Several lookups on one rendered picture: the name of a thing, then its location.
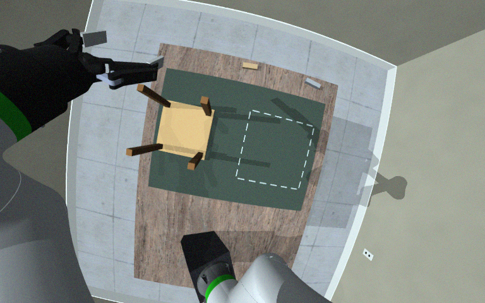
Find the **dark green mat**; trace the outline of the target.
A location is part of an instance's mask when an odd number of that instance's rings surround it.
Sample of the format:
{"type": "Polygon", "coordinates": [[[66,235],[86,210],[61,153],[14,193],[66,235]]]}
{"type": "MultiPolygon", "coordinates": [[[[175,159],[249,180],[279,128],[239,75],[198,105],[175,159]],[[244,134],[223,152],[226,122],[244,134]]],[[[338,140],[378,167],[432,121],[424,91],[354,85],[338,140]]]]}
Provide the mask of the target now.
{"type": "Polygon", "coordinates": [[[325,104],[240,81],[166,69],[161,97],[202,107],[201,96],[208,97],[215,110],[205,160],[190,170],[191,157],[153,151],[148,186],[301,211],[325,104]]]}

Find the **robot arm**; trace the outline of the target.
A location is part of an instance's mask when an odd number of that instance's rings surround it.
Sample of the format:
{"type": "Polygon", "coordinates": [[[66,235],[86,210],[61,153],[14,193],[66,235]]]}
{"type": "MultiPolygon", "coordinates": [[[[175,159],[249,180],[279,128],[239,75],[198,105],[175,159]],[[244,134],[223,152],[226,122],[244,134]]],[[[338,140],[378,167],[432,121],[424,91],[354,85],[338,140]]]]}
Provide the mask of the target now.
{"type": "MultiPolygon", "coordinates": [[[[0,303],[95,303],[63,197],[3,159],[5,150],[67,108],[64,90],[41,63],[0,45],[0,303]]],[[[271,252],[259,255],[239,282],[229,263],[216,261],[197,287],[204,303],[333,303],[271,252]]]]}

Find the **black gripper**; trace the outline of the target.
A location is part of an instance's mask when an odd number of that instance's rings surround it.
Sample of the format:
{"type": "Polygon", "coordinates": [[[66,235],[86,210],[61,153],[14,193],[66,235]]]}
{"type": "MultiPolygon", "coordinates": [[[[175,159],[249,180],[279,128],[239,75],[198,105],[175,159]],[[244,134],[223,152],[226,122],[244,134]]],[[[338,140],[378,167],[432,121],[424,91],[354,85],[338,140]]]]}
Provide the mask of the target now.
{"type": "Polygon", "coordinates": [[[157,80],[164,56],[147,63],[95,57],[82,52],[83,47],[107,43],[106,30],[80,32],[72,28],[72,32],[60,30],[44,42],[21,50],[41,63],[55,77],[68,102],[86,93],[95,82],[104,81],[111,90],[116,90],[126,85],[157,80]],[[109,65],[109,73],[105,73],[105,64],[109,65]]]}

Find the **tan flat bar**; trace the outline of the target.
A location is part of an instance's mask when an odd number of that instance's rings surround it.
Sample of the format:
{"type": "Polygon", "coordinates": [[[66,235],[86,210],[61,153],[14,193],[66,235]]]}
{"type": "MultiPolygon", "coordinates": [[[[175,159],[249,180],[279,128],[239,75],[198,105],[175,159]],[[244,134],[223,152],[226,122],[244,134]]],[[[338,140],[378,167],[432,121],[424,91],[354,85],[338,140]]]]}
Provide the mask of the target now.
{"type": "Polygon", "coordinates": [[[251,63],[244,62],[242,68],[244,68],[244,69],[257,70],[258,65],[257,64],[251,64],[251,63]]]}

